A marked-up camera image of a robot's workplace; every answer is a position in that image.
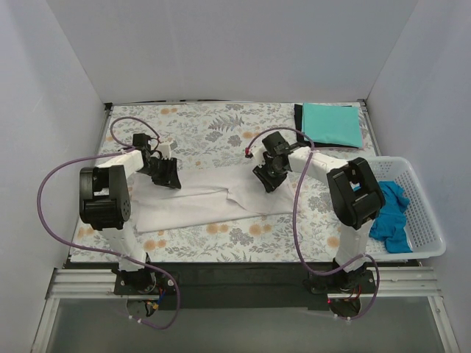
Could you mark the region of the white t shirt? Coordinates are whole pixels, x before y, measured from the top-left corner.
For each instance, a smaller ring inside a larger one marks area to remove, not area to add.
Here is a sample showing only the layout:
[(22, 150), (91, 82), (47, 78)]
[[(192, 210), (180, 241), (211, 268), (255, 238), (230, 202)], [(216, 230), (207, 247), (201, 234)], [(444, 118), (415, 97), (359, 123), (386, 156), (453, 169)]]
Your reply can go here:
[(132, 202), (137, 230), (192, 227), (203, 224), (286, 214), (294, 191), (285, 181), (267, 193), (249, 165), (181, 171), (181, 189), (157, 186), (142, 174), (134, 178)]

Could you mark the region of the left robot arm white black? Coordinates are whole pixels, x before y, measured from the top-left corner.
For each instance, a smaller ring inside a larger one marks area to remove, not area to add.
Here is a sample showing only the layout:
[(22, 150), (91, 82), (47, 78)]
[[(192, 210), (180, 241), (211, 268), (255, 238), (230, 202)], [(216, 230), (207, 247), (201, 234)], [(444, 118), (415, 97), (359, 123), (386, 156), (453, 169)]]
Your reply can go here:
[(111, 251), (119, 257), (117, 275), (139, 293), (151, 293), (157, 287), (155, 272), (146, 267), (148, 254), (138, 245), (130, 223), (132, 205), (127, 180), (144, 174), (152, 183), (179, 190), (177, 159), (172, 157), (175, 143), (151, 147), (151, 137), (135, 134), (130, 152), (115, 156), (79, 174), (79, 215), (83, 223), (102, 235)]

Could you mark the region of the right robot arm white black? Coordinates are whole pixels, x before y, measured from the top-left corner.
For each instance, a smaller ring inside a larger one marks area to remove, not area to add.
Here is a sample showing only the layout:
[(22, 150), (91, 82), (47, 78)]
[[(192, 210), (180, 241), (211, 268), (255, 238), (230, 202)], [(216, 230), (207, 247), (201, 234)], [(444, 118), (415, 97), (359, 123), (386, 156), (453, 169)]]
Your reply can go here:
[(386, 200), (369, 163), (361, 157), (343, 160), (327, 156), (310, 143), (289, 143), (279, 129), (268, 129), (262, 145), (248, 145), (244, 153), (256, 166), (254, 175), (266, 192), (275, 191), (288, 173), (314, 178), (327, 186), (333, 211), (342, 231), (336, 256), (327, 271), (314, 270), (303, 260), (308, 271), (305, 286), (313, 293), (356, 291), (373, 281), (366, 262), (366, 244), (372, 222), (379, 216)]

